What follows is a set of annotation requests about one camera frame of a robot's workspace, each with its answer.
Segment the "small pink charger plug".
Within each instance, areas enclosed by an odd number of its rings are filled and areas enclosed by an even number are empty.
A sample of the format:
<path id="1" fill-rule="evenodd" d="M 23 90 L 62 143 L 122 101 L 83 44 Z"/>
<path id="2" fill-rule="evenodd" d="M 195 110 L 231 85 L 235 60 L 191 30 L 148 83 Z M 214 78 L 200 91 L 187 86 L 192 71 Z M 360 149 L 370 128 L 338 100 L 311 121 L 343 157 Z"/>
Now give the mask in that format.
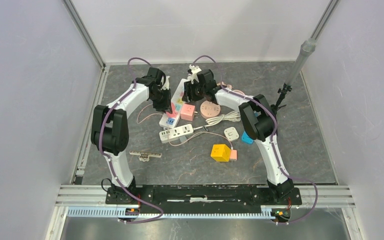
<path id="1" fill-rule="evenodd" d="M 238 151 L 235 149 L 232 149 L 230 151 L 229 161 L 237 161 L 238 160 Z"/>

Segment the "pink square plug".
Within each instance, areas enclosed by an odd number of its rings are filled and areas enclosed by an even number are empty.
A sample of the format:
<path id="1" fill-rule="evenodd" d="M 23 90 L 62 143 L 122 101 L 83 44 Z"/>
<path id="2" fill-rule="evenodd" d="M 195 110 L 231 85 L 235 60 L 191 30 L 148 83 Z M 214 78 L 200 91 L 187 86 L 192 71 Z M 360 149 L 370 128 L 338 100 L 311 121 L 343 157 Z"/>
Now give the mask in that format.
<path id="1" fill-rule="evenodd" d="M 196 107 L 192 104 L 183 104 L 180 110 L 180 118 L 185 121 L 192 122 L 194 120 Z"/>

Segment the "white square plug adapter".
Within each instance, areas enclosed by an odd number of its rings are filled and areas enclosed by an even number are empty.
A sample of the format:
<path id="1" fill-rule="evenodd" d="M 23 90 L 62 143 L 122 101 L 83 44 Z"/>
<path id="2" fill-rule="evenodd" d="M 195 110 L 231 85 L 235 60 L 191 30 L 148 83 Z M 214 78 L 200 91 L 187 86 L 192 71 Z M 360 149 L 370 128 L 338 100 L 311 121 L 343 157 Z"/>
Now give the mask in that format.
<path id="1" fill-rule="evenodd" d="M 228 127 L 226 128 L 224 131 L 223 131 L 225 137 L 229 140 L 229 141 L 236 141 L 239 139 L 239 133 L 237 131 L 237 129 L 235 127 Z"/>

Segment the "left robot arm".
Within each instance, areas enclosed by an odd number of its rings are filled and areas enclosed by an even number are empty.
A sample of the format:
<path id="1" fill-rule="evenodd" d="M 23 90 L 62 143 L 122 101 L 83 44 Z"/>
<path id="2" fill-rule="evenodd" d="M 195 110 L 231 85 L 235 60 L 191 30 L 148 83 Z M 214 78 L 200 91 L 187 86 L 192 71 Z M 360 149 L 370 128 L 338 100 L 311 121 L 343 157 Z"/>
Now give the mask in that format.
<path id="1" fill-rule="evenodd" d="M 151 101 L 160 113 L 172 113 L 170 83 L 166 74 L 150 67 L 143 77 L 137 77 L 129 88 L 107 105 L 93 110 L 90 141 L 104 156 L 111 174 L 108 192 L 118 193 L 125 204 L 137 198 L 135 178 L 129 168 L 126 148 L 129 143 L 128 119 L 143 102 Z"/>

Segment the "yellow cube socket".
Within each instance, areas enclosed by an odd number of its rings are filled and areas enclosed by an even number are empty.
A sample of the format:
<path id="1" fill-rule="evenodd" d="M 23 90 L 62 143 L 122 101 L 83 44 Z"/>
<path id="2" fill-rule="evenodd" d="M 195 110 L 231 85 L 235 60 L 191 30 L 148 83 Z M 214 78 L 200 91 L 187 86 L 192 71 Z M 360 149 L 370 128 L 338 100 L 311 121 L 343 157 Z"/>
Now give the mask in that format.
<path id="1" fill-rule="evenodd" d="M 226 144 L 214 144 L 211 149 L 210 157 L 216 162 L 228 162 L 231 156 L 231 148 Z"/>

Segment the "long white power strip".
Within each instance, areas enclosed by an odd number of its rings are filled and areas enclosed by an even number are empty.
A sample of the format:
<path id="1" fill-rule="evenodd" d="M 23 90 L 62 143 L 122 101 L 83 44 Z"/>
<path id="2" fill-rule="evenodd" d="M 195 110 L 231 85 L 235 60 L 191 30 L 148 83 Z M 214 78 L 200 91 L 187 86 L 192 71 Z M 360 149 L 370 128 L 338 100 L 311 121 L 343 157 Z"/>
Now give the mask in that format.
<path id="1" fill-rule="evenodd" d="M 175 128 L 181 118 L 180 111 L 184 105 L 184 101 L 182 100 L 184 95 L 184 82 L 186 82 L 187 79 L 183 78 L 180 80 L 179 84 L 177 85 L 177 88 L 172 93 L 171 96 L 171 107 L 173 110 L 173 113 L 164 113 L 159 121 L 159 126 L 164 129 L 171 129 Z"/>

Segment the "blue plug adapter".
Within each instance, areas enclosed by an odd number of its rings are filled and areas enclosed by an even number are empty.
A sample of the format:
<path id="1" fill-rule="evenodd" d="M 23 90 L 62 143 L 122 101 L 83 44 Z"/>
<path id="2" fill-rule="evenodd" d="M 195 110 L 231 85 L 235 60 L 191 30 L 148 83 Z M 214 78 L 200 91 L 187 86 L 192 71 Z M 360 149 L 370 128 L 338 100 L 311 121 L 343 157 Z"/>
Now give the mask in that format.
<path id="1" fill-rule="evenodd" d="M 242 133 L 241 141 L 249 145 L 254 143 L 254 140 L 250 138 L 245 131 Z"/>

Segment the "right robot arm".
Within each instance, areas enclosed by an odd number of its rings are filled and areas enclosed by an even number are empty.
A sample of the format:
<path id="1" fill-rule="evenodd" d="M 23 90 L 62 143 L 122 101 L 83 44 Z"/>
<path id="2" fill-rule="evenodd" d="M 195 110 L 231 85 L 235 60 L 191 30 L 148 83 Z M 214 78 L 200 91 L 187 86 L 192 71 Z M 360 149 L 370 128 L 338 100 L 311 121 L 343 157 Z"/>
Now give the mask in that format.
<path id="1" fill-rule="evenodd" d="M 264 161 L 269 199 L 275 204 L 282 204 L 289 198 L 294 183 L 280 154 L 277 142 L 278 123 L 267 99 L 262 94 L 244 95 L 217 84 L 210 69 L 190 65 L 187 72 L 183 101 L 189 103 L 205 99 L 239 112 L 245 133 L 254 140 Z"/>

